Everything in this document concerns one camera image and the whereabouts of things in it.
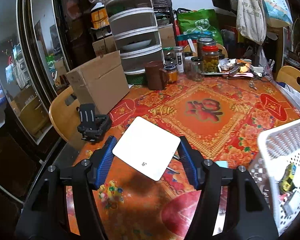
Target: table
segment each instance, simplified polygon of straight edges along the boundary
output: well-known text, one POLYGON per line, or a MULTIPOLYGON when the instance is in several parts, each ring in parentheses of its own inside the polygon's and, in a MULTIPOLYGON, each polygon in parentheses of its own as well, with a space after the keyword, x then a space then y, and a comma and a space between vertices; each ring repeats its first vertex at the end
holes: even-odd
MULTIPOLYGON (((133 86, 109 113, 113 120, 104 140, 91 145, 76 132, 68 145, 80 150, 73 165, 101 148, 109 135, 121 137, 136 116, 177 135, 185 135, 205 158, 225 160, 230 168, 248 166, 258 152, 258 134, 300 118, 295 108, 271 82, 205 78, 194 82, 179 77, 165 90, 133 86)), ((70 161, 74 155, 68 153, 70 161)), ((159 181, 153 181, 114 157, 106 182, 94 191, 97 208, 109 239, 183 239, 200 192, 189 185, 182 164, 174 159, 159 181)), ((72 189, 66 189, 71 231, 79 234, 72 189)), ((219 216, 225 213, 226 188, 219 216)), ((215 233, 222 230, 216 227, 215 233)))

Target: orange jar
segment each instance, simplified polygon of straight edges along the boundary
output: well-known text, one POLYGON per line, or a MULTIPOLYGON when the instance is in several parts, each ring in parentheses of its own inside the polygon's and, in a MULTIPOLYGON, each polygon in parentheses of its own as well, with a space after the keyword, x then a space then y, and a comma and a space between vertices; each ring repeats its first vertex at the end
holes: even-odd
POLYGON ((168 83, 174 83, 178 80, 178 70, 174 65, 165 66, 164 69, 168 72, 169 81, 168 83))

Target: red lid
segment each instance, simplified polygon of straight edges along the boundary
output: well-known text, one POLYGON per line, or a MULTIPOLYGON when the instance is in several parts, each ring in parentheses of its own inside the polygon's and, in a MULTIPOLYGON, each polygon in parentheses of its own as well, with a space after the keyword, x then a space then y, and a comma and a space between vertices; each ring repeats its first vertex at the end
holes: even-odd
POLYGON ((202 50, 203 51, 218 51, 218 47, 216 45, 214 46, 203 46, 202 50))

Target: screw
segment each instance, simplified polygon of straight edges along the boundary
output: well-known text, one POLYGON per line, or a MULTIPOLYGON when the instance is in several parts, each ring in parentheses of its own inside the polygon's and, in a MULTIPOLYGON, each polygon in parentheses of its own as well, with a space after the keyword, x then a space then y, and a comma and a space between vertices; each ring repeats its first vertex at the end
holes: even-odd
POLYGON ((207 160, 204 160, 204 164, 207 166, 211 166, 213 164, 213 161, 207 159, 207 160))
POLYGON ((52 172, 56 169, 56 167, 54 165, 51 165, 48 167, 48 171, 52 172))
POLYGON ((241 172, 244 172, 244 171, 246 171, 247 169, 246 169, 245 166, 240 165, 240 166, 238 167, 238 170, 241 171, 241 172))
POLYGON ((90 160, 89 159, 83 159, 81 161, 81 165, 83 165, 83 166, 88 166, 89 164, 90 164, 90 160))

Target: green shopping bag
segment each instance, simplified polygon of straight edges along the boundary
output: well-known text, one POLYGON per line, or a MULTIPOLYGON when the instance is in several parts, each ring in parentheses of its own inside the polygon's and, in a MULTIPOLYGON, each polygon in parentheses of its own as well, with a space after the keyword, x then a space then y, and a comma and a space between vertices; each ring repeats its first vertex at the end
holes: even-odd
POLYGON ((182 34, 210 31, 216 43, 223 45, 219 23, 214 9, 201 9, 199 11, 178 13, 177 19, 182 34))

